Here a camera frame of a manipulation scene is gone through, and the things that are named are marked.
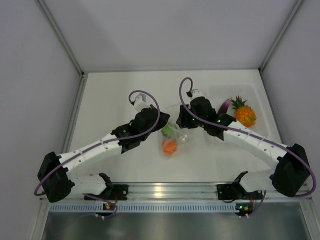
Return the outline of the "green fake watermelon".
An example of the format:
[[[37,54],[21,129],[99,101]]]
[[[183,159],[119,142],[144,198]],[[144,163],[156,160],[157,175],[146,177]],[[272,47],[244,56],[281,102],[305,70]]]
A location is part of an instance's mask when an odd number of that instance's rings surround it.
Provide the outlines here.
[[[172,130],[171,126],[169,124],[166,124],[164,128],[161,130],[161,133],[166,138],[174,138],[175,137],[175,131]]]

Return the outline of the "clear polka dot zip bag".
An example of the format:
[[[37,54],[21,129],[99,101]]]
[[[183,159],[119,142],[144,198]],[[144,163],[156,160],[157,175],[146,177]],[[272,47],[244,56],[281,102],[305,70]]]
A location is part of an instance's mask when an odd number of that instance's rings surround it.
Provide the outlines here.
[[[171,106],[168,106],[163,112],[170,115],[170,119],[168,121],[168,125],[170,125],[171,129],[175,132],[174,138],[168,138],[164,137],[162,135],[162,129],[161,129],[161,152],[166,158],[176,158],[177,156],[185,153],[187,150],[189,150],[191,146],[191,142],[193,139],[193,130],[192,129],[181,129],[177,125],[177,120],[180,113],[180,103],[174,104]],[[163,152],[162,149],[162,143],[165,139],[173,139],[177,143],[177,150],[173,154],[167,154]]]

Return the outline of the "orange fake fruit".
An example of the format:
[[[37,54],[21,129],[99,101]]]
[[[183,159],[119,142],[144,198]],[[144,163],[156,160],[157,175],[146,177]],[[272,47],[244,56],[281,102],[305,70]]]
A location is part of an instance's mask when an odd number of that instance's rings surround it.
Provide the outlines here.
[[[177,150],[177,142],[174,139],[167,138],[162,142],[162,150],[166,154],[173,154]]]

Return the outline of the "purple fake eggplant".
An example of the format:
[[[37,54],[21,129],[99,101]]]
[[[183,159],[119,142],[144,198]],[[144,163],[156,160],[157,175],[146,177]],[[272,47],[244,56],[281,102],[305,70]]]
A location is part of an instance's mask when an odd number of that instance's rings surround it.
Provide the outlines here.
[[[227,114],[231,103],[232,103],[231,99],[228,98],[228,99],[221,105],[221,107],[219,108],[218,114],[219,114],[219,115],[221,115],[221,114]]]

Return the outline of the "fake pineapple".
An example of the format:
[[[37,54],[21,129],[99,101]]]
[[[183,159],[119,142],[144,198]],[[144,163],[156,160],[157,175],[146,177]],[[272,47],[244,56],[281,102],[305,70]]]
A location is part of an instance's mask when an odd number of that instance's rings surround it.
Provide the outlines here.
[[[232,109],[235,119],[244,125],[246,128],[251,128],[256,124],[257,116],[251,106],[247,105],[247,100],[242,97],[236,96],[235,99],[231,98]]]

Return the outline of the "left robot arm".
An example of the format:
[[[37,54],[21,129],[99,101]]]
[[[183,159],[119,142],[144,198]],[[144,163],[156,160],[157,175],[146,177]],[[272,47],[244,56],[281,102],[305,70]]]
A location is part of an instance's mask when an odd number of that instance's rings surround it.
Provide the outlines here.
[[[129,123],[121,125],[102,139],[81,149],[57,155],[48,153],[38,172],[40,187],[50,203],[71,195],[87,199],[107,200],[114,185],[105,173],[80,175],[86,168],[108,158],[122,155],[140,146],[150,134],[163,129],[170,115],[153,108],[144,108]]]

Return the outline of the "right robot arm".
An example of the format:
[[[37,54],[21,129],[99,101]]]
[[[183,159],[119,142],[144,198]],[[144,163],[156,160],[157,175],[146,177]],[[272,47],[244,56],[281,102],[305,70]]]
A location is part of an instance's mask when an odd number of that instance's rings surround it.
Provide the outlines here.
[[[268,170],[244,171],[233,181],[230,188],[238,199],[268,189],[289,198],[298,197],[311,175],[309,160],[301,145],[287,146],[258,135],[234,117],[216,113],[203,96],[180,106],[177,124],[182,129],[202,128],[209,136],[235,145],[268,165]]]

